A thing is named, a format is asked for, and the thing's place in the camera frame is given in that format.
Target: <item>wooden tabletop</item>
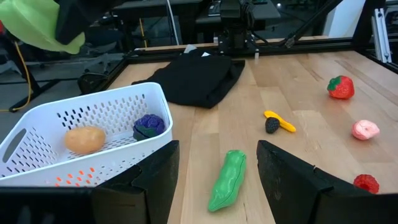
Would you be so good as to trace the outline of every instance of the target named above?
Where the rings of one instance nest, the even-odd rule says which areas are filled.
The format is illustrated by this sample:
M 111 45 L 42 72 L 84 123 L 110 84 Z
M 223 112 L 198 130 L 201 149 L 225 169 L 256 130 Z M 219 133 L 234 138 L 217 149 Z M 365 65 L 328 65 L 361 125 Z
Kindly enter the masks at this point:
M 130 65 L 110 88 L 145 79 L 166 65 Z M 338 75 L 353 79 L 352 99 L 328 96 L 326 86 Z M 380 193 L 398 192 L 398 75 L 356 52 L 247 59 L 237 84 L 213 109 L 169 106 L 181 153 L 171 224 L 275 223 L 257 170 L 260 139 L 348 182 L 371 174 Z M 297 132 L 267 134 L 265 110 L 280 114 Z M 353 138 L 351 127 L 361 119 L 375 122 L 381 134 L 369 141 Z M 210 192 L 231 149 L 247 154 L 244 183 L 233 206 L 210 213 Z

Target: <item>black cloth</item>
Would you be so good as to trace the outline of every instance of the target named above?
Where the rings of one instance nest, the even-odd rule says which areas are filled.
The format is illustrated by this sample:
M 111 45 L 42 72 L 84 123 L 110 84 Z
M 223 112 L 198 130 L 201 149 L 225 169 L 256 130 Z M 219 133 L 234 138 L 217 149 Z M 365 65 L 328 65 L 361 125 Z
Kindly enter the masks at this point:
M 132 85 L 156 82 L 162 86 L 169 102 L 212 108 L 235 85 L 245 63 L 227 56 L 202 57 L 203 53 L 196 49 L 183 54 L 168 66 L 158 69 L 153 76 Z

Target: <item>green cloth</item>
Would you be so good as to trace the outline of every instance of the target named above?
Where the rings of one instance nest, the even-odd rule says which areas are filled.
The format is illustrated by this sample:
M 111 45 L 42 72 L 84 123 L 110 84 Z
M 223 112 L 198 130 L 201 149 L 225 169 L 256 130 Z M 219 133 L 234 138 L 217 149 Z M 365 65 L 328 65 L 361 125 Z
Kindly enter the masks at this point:
M 55 40 L 59 7 L 53 0 L 0 0 L 0 21 L 10 33 L 27 44 L 77 54 L 85 42 L 84 33 L 68 45 Z

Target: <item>green strawberry leaf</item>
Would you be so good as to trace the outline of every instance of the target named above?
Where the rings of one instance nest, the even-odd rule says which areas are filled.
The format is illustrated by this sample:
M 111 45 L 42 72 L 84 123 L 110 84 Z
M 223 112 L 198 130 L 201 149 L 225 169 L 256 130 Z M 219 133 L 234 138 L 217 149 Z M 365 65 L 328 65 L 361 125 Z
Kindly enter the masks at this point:
M 336 87 L 341 83 L 341 76 L 338 76 L 336 78 L 332 78 L 329 81 L 329 85 L 328 85 L 328 90 L 330 91 L 334 91 L 336 90 Z

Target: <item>white basket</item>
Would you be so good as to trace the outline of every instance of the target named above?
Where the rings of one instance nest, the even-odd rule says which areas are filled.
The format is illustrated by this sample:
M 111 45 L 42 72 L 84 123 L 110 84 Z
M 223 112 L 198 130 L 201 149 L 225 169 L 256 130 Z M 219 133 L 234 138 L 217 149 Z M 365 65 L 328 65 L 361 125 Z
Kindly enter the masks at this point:
M 166 130 L 136 142 L 134 122 L 145 114 L 160 116 Z M 78 155 L 66 149 L 65 133 L 84 126 L 106 132 L 100 151 Z M 28 111 L 0 145 L 0 186 L 94 187 L 170 142 L 172 126 L 165 96 L 156 83 L 40 105 Z

